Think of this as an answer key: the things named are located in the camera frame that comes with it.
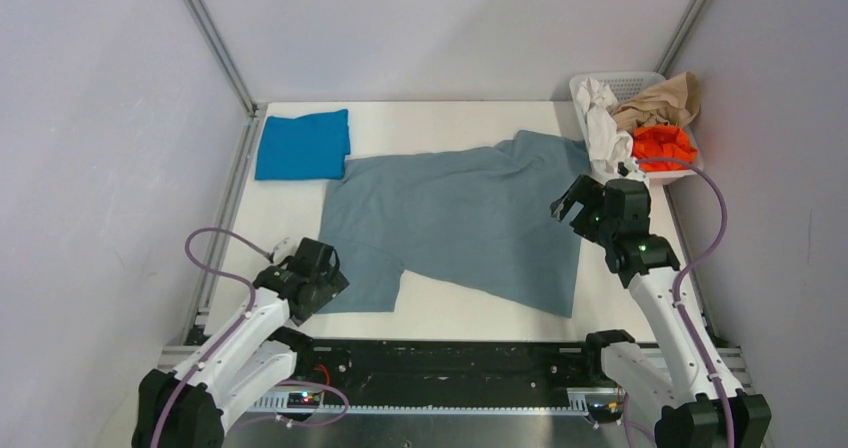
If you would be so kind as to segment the grey-blue t-shirt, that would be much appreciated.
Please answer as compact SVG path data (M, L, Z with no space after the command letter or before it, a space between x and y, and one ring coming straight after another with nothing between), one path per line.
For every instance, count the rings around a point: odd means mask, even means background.
M330 313L391 312L405 272L570 317L580 239L551 204L590 170L583 143L522 130L493 146L349 161L319 238L348 287Z

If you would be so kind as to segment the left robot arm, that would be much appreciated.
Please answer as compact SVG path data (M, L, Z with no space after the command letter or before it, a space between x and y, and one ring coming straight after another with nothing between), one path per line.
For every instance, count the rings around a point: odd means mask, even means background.
M254 279L205 266L243 284L236 313L191 355L169 370L152 369L140 382L134 447L220 447L229 430L274 388L301 393L317 407L331 394L347 411L350 401L328 382L313 355L314 341L298 331L347 286L337 250L304 238L296 251Z

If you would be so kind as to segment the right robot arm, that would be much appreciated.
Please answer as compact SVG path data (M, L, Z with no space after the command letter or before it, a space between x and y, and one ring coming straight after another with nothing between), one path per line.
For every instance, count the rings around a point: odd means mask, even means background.
M703 324L698 304L684 292L682 269L669 241L650 231L651 195L633 179L600 183L580 175L550 206L576 235L600 246L609 271L645 315L665 361L659 370L622 330L588 335L597 348L580 362L584 378L622 387L653 426L658 447L760 447L772 420L761 395L746 393Z

